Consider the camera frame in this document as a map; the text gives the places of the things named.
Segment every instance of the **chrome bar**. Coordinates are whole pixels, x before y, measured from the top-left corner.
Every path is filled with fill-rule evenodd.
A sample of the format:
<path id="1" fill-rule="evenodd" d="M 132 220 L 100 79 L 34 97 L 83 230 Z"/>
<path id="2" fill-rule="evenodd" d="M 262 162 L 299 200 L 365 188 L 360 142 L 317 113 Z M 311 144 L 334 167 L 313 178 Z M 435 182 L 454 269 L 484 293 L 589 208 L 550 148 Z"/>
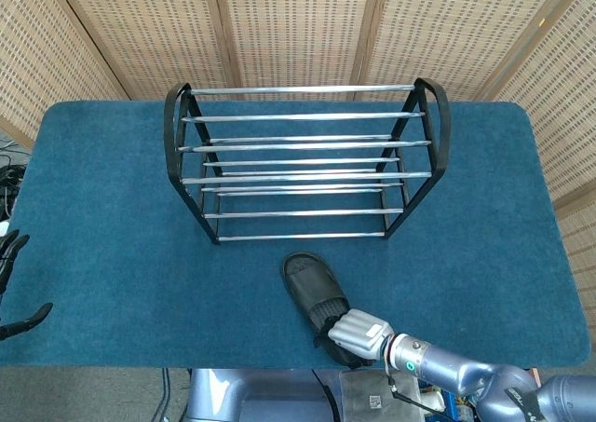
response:
<path id="1" fill-rule="evenodd" d="M 372 184 L 292 184 L 285 186 L 224 186 L 203 187 L 203 192 L 246 192 L 246 191 L 306 191 L 311 189 L 358 189 L 402 186 L 403 183 L 372 183 Z"/>
<path id="2" fill-rule="evenodd" d="M 263 136 L 258 138 L 211 138 L 210 142 L 218 143 L 261 143 L 274 141 L 365 141 L 389 140 L 391 135 L 312 135 L 312 136 Z"/>
<path id="3" fill-rule="evenodd" d="M 316 87 L 193 88 L 199 94 L 348 93 L 352 91 L 413 91 L 413 85 L 325 85 Z"/>
<path id="4" fill-rule="evenodd" d="M 178 147 L 179 152 L 232 152 L 244 150 L 319 150 L 319 149 L 371 149 L 385 147 L 416 147 L 429 145 L 430 141 L 384 141 L 382 143 L 297 143 L 255 145 L 199 145 Z"/>
<path id="5" fill-rule="evenodd" d="M 219 237 L 221 242 L 239 240 L 275 240 L 278 238 L 381 238 L 385 233 L 320 233 L 320 234 L 281 234 L 275 236 L 232 236 Z"/>
<path id="6" fill-rule="evenodd" d="M 396 178 L 429 178 L 430 172 L 379 172 L 379 173 L 321 173 L 311 175 L 255 175 L 248 177 L 183 178 L 183 184 L 217 184 L 248 182 L 304 182 L 333 180 L 379 180 Z"/>
<path id="7" fill-rule="evenodd" d="M 183 117 L 184 122 L 237 122 L 237 121 L 334 121 L 346 119 L 384 119 L 387 117 L 420 117 L 422 112 L 384 113 L 304 113 L 298 115 L 238 115 Z"/>
<path id="8" fill-rule="evenodd" d="M 248 196 L 318 196 L 325 194 L 366 194 L 382 192 L 383 189 L 310 189 L 303 191 L 254 191 L 254 192 L 220 192 L 220 197 L 248 197 Z"/>
<path id="9" fill-rule="evenodd" d="M 371 210 L 312 210 L 312 211 L 265 211 L 265 212 L 225 212 L 223 214 L 205 214 L 206 219 L 240 219 L 253 217 L 317 217 L 324 215 L 361 215 L 361 214 L 400 214 L 401 208 Z"/>
<path id="10" fill-rule="evenodd" d="M 306 174 L 306 173 L 365 173 L 376 172 L 376 169 L 308 169 L 308 170 L 250 170 L 245 172 L 223 172 L 224 177 L 242 176 L 242 175 L 286 175 L 286 174 Z"/>
<path id="11" fill-rule="evenodd" d="M 228 166 L 285 166 L 285 165 L 320 165 L 320 164 L 345 164 L 345 163 L 391 163 L 399 158 L 305 158 L 305 159 L 256 159 L 253 161 L 218 161 L 207 162 L 204 166 L 228 167 Z"/>

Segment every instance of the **black slipper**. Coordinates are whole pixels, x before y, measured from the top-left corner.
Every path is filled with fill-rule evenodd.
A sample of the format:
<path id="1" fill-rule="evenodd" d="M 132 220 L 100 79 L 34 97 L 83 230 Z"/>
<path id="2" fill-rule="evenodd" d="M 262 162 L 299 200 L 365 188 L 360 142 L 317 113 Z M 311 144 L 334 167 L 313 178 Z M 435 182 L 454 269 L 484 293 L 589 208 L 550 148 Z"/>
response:
<path id="1" fill-rule="evenodd" d="M 331 358 L 351 369 L 369 366 L 371 361 L 337 346 L 327 332 L 347 311 L 350 305 L 331 269 L 311 252 L 295 252 L 281 264 L 281 277 L 315 334 L 315 346 L 323 345 Z"/>

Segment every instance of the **qr code label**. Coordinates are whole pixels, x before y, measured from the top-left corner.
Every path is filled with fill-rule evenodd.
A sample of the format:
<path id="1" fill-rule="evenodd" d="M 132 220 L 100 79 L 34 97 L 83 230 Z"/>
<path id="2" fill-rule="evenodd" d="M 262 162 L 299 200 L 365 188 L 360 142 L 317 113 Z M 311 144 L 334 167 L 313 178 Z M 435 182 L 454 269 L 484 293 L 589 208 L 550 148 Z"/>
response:
<path id="1" fill-rule="evenodd" d="M 381 396 L 369 396 L 369 404 L 371 405 L 372 410 L 380 410 L 383 408 Z"/>

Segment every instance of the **woven screen panel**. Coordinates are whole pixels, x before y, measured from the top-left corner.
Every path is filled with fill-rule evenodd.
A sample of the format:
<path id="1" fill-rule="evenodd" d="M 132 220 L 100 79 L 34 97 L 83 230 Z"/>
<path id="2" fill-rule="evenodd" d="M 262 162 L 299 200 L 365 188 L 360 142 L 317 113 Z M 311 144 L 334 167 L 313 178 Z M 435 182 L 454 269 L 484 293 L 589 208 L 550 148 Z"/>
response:
<path id="1" fill-rule="evenodd" d="M 69 0 L 132 99 L 226 87 L 207 0 Z"/>
<path id="2" fill-rule="evenodd" d="M 349 85 L 366 0 L 227 0 L 242 84 Z M 345 100 L 345 94 L 250 96 Z"/>
<path id="3" fill-rule="evenodd" d="M 575 0 L 498 99 L 530 115 L 552 199 L 596 178 L 596 0 Z"/>
<path id="4" fill-rule="evenodd" d="M 596 342 L 596 201 L 559 221 L 577 291 Z"/>
<path id="5" fill-rule="evenodd" d="M 35 139 L 54 102 L 126 99 L 56 0 L 0 0 L 0 116 Z"/>
<path id="6" fill-rule="evenodd" d="M 544 1 L 386 0 L 365 83 L 425 76 L 472 100 Z"/>

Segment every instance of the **blue carpet surface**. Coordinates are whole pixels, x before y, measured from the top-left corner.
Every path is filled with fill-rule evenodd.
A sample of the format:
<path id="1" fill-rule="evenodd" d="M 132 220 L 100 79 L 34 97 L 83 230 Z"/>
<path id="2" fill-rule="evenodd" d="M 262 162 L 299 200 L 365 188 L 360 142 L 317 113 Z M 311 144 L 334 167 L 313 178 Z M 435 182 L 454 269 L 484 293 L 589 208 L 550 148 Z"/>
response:
<path id="1" fill-rule="evenodd" d="M 207 115 L 399 109 L 391 102 L 204 104 Z M 6 323 L 47 301 L 55 306 L 39 327 L 0 344 L 0 364 L 333 367 L 313 348 L 279 275 L 283 257 L 302 250 L 328 261 L 352 307 L 399 332 L 482 361 L 579 364 L 589 352 L 586 322 L 526 114 L 503 102 L 455 102 L 452 112 L 447 172 L 390 240 L 213 246 L 167 178 L 163 102 L 52 106 L 14 210 L 11 227 L 31 240 L 1 315 Z M 222 124 L 212 136 L 267 134 L 275 125 Z M 344 122 L 341 132 L 384 132 L 392 122 L 374 131 L 364 125 Z M 319 123 L 283 126 L 287 134 L 323 131 Z M 197 170 L 193 162 L 188 157 L 185 167 Z M 338 208 L 351 205 L 335 200 Z M 226 210 L 263 206 L 247 199 Z M 272 220 L 222 230 L 279 229 Z M 370 224 L 292 223 L 299 230 Z"/>

